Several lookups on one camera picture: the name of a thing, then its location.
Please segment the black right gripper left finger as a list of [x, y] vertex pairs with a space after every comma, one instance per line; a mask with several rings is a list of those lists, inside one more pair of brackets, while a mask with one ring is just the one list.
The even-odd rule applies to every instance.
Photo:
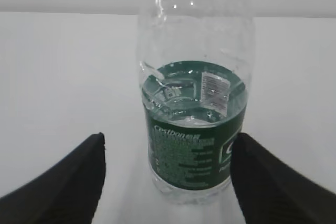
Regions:
[[106, 178], [103, 133], [1, 197], [1, 223], [92, 223]]

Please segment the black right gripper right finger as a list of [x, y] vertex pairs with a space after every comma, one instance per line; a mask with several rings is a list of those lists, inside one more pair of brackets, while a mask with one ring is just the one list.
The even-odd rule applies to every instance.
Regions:
[[246, 133], [230, 173], [246, 223], [335, 223], [335, 193], [292, 169]]

